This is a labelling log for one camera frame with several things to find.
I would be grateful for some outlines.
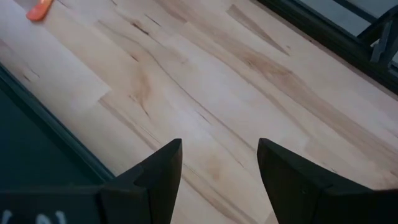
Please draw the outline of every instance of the wooden floor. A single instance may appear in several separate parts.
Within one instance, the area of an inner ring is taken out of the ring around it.
[[[173,223],[277,223],[269,138],[373,189],[398,187],[398,103],[248,0],[1,0],[0,62],[115,174],[173,138]]]

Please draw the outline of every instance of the wood grain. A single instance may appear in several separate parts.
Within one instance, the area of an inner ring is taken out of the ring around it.
[[[116,175],[182,138],[173,223],[277,223],[259,138],[398,187],[396,100],[251,1],[34,4],[0,1],[0,62]]]

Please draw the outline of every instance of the orange object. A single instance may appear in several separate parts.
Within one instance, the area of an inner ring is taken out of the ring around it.
[[[39,3],[26,14],[26,18],[30,21],[41,21],[48,13],[52,2],[53,0],[39,0]]]

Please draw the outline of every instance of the orange toy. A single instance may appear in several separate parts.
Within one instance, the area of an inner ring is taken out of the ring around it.
[[[39,0],[39,3],[26,14],[26,18],[30,21],[41,21],[48,13],[52,2],[53,0]]]

